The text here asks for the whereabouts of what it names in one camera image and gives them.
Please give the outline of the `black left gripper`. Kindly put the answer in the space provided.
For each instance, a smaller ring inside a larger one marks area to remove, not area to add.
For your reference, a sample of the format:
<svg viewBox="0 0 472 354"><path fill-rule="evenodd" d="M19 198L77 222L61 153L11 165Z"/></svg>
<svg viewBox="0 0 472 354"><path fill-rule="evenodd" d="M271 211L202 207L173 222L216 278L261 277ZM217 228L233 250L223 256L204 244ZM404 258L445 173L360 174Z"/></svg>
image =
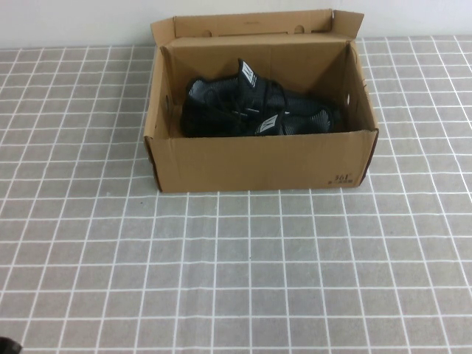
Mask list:
<svg viewBox="0 0 472 354"><path fill-rule="evenodd" d="M22 346L13 339L0 337L0 354L20 354Z"/></svg>

